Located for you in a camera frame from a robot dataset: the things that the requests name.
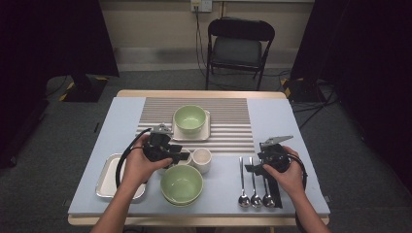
green bowl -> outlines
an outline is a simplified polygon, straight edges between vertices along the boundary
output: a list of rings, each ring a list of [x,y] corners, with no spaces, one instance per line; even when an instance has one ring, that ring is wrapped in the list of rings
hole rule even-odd
[[[177,206],[192,203],[200,195],[203,178],[200,173],[188,165],[176,165],[167,169],[160,181],[164,198]]]
[[[173,115],[176,126],[183,132],[199,132],[206,121],[205,111],[196,105],[185,105]]]

silver spoon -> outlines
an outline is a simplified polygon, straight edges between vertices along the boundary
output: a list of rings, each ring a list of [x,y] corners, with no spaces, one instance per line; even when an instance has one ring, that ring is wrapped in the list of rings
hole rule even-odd
[[[241,207],[249,207],[251,205],[251,200],[245,194],[245,185],[244,185],[244,180],[243,180],[243,157],[239,157],[239,163],[240,163],[240,179],[242,180],[242,195],[239,197],[238,202]]]
[[[251,157],[249,157],[251,165],[254,166],[254,161]],[[261,207],[263,204],[261,203],[261,198],[257,195],[257,188],[255,185],[255,173],[252,172],[252,183],[254,184],[254,195],[252,196],[251,202],[252,206],[255,208]]]
[[[265,207],[275,207],[275,201],[273,200],[270,193],[267,192],[266,178],[263,175],[262,175],[262,177],[263,177],[263,183],[264,183],[264,191],[266,193],[263,196],[263,206],[265,206]]]

small white cup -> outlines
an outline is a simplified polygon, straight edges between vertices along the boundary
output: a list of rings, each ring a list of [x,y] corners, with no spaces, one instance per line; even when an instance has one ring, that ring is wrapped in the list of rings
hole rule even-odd
[[[189,152],[189,153],[190,153],[190,151],[189,151],[189,150],[186,150],[186,149],[181,149],[181,152]],[[180,160],[178,164],[179,164],[179,165],[189,165],[189,166],[192,166],[192,165],[193,165],[193,162],[192,162],[192,159],[191,159],[191,153],[189,154],[188,160]],[[157,172],[158,172],[160,175],[163,175],[163,174],[167,171],[167,169],[169,169],[170,167],[173,167],[173,166],[174,166],[174,164],[171,164],[168,168],[160,168],[160,169],[157,169]]]
[[[204,148],[196,149],[192,155],[193,167],[196,168],[200,174],[209,172],[212,164],[212,153]]]

black curtain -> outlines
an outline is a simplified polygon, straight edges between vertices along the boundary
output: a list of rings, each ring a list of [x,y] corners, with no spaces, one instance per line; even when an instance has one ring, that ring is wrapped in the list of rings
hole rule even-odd
[[[315,1],[293,71],[335,85],[365,142],[412,191],[412,4],[337,3]]]
[[[0,1],[1,150],[16,136],[50,78],[118,77],[98,0]]]

striped placemat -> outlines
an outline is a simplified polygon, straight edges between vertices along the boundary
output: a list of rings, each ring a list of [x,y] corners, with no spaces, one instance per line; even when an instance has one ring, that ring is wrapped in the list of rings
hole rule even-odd
[[[210,113],[211,135],[205,141],[172,141],[193,151],[207,148],[212,154],[256,154],[246,98],[146,99],[137,133],[164,123],[172,128],[173,114],[184,105],[198,105]]]

